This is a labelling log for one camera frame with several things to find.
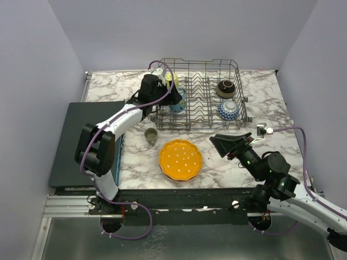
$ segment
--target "dish rack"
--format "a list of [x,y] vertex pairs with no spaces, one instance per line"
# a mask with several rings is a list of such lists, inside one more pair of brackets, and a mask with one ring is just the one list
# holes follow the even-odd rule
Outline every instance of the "dish rack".
[[[233,60],[186,61],[181,58],[163,58],[177,74],[179,86],[187,91],[187,108],[173,113],[168,106],[159,107],[151,120],[159,130],[191,129],[240,129],[252,122],[247,116],[248,98],[243,96],[239,67]],[[223,120],[218,115],[218,106],[225,101],[216,93],[216,86],[222,80],[231,80],[235,85],[232,100],[239,107],[236,120]]]

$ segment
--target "screw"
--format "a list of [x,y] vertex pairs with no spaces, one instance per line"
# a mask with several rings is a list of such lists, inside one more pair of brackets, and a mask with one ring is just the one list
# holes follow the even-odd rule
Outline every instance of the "screw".
[[94,205],[94,204],[88,203],[88,208],[89,208],[90,210],[94,210],[94,209],[95,209],[95,205]]
[[240,207],[240,203],[237,200],[234,200],[232,202],[232,206],[233,206],[234,209],[238,209]]
[[132,210],[136,210],[136,209],[138,208],[138,205],[136,205],[137,202],[136,202],[136,201],[133,201],[133,203],[134,203],[134,204],[131,204],[130,207],[131,207]]

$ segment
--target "marble countertop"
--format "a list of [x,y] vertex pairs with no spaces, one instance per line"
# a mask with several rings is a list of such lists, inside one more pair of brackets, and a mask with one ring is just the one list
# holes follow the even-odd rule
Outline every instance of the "marble countertop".
[[[111,71],[93,73],[86,101],[127,100],[139,89],[147,70]],[[254,187],[257,183],[250,173],[238,167],[238,160],[221,158],[209,137],[219,134],[245,134],[256,136],[256,124],[265,122],[273,128],[290,126],[291,121],[282,98],[274,71],[240,71],[248,116],[253,122],[240,130],[158,131],[158,141],[149,145],[144,131],[155,124],[145,119],[124,134],[124,147],[120,163],[120,189],[179,189],[179,188],[230,188]],[[173,139],[187,139],[195,144],[203,156],[200,174],[188,183],[174,183],[167,179],[158,165],[160,149]],[[290,174],[303,179],[303,159],[293,131],[278,132],[265,141],[254,144],[258,154],[279,151],[291,165]]]

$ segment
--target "metal floor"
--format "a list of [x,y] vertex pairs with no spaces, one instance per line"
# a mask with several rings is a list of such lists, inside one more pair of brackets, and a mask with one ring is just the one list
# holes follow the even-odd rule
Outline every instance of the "metal floor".
[[[280,232],[293,225],[289,218],[273,217],[268,231]],[[147,227],[125,226],[120,235],[135,236]],[[53,218],[43,253],[45,260],[329,260],[326,239],[299,224],[285,236],[262,235],[250,226],[192,225],[154,226],[152,233],[137,241],[101,235],[97,218]]]

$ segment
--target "cable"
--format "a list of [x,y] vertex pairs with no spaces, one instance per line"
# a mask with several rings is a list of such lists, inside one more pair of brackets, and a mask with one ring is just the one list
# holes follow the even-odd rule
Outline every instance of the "cable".
[[95,192],[94,192],[93,194],[90,194],[90,195],[87,197],[87,202],[88,202],[89,204],[92,204],[92,205],[96,206],[96,204],[95,204],[94,202],[92,202],[92,200],[88,200],[91,196],[96,196]]
[[320,201],[318,199],[318,197],[316,197],[311,190],[309,189],[307,182],[306,182],[306,152],[307,152],[307,141],[306,141],[306,134],[305,131],[302,127],[298,127],[298,126],[290,126],[290,127],[284,127],[284,128],[278,128],[278,129],[274,129],[273,132],[280,132],[280,131],[286,131],[286,130],[292,130],[292,129],[298,129],[301,130],[302,134],[303,134],[303,138],[304,138],[304,152],[303,152],[303,175],[304,175],[304,186],[305,186],[305,190],[306,192],[310,195],[310,197],[316,201],[318,204],[320,204],[321,206],[325,207],[326,209],[330,210],[331,212],[335,213],[336,215],[344,218],[345,220],[347,220],[347,216],[341,214],[340,212],[338,212],[337,210],[333,209],[332,207],[326,205],[324,202]]
[[292,232],[294,230],[294,228],[298,225],[298,222],[295,221],[294,225],[291,226],[289,229],[287,229],[286,231],[283,231],[283,232],[278,232],[278,233],[270,233],[270,232],[266,232],[264,230],[256,229],[256,227],[253,226],[251,222],[248,222],[248,225],[250,225],[253,228],[254,231],[256,231],[258,233],[261,233],[262,235],[283,236],[283,235],[286,235],[286,234],[289,234],[290,232]]
[[270,154],[270,153],[278,153],[278,151],[275,151],[275,152],[272,152],[272,151],[265,152],[265,153],[262,154],[261,158],[264,159],[264,157],[265,157],[267,154]]
[[[149,67],[148,69],[151,68],[151,65],[153,63],[161,63],[162,65],[164,65],[168,71],[171,73],[171,78],[173,79],[174,78],[174,73],[173,71],[171,70],[171,68],[163,61],[159,61],[159,60],[155,60],[155,61],[152,61],[150,64],[149,64]],[[171,86],[170,86],[170,89],[161,97],[159,98],[158,100],[155,100],[155,101],[152,101],[152,102],[149,102],[147,104],[143,104],[143,105],[139,105],[139,106],[135,106],[135,107],[132,107],[132,108],[129,108],[127,111],[122,111],[120,112],[118,115],[116,115],[114,118],[112,118],[109,123],[113,123],[116,121],[116,119],[118,119],[119,117],[121,117],[122,115],[126,114],[127,112],[130,112],[132,110],[135,110],[135,109],[138,109],[138,108],[143,108],[143,107],[146,107],[146,106],[152,106],[152,105],[156,105],[158,103],[160,103],[164,98],[167,97],[167,95],[169,95],[172,91],[174,87],[174,81],[172,80],[171,81]],[[152,216],[151,216],[151,212],[149,211],[149,209],[147,209],[144,205],[141,205],[141,204],[137,204],[137,203],[133,203],[133,202],[114,202],[114,201],[111,201],[109,199],[107,199],[103,193],[100,191],[99,187],[98,187],[98,184],[96,183],[95,181],[95,178],[92,174],[89,174],[86,172],[85,168],[84,168],[84,165],[85,165],[85,161],[86,161],[86,157],[87,157],[87,154],[89,153],[90,149],[92,148],[92,145],[93,143],[95,142],[95,140],[97,139],[97,137],[99,136],[99,134],[107,127],[107,124],[103,125],[96,133],[95,135],[92,137],[89,145],[87,146],[87,149],[85,150],[85,153],[83,155],[83,158],[81,160],[81,165],[80,165],[80,172],[83,174],[83,175],[86,175],[86,176],[89,176],[91,179],[92,179],[92,182],[93,182],[93,185],[96,189],[96,191],[98,192],[98,195],[99,197],[101,197],[102,199],[104,199],[105,201],[107,201],[108,203],[110,204],[113,204],[113,205],[137,205],[139,207],[142,207],[149,215],[150,217],[150,225],[149,225],[149,228],[147,229],[147,231],[142,234],[141,236],[138,236],[138,237],[124,237],[124,236],[119,236],[119,235],[116,235],[116,234],[112,234],[112,233],[108,233],[108,235],[112,236],[112,237],[118,237],[118,238],[122,238],[122,239],[127,239],[127,240],[138,240],[138,239],[141,239],[141,238],[144,238],[146,237],[152,230],[152,224],[153,224],[153,220],[152,220]]]
[[262,215],[262,219],[263,220],[265,220],[265,215],[266,215],[266,213],[268,213],[268,216],[270,217],[270,215],[271,215],[271,211],[270,210],[266,210],[265,212],[264,212],[264,214]]
[[121,217],[122,217],[122,219],[125,218],[125,207],[124,207],[124,205],[121,206]]

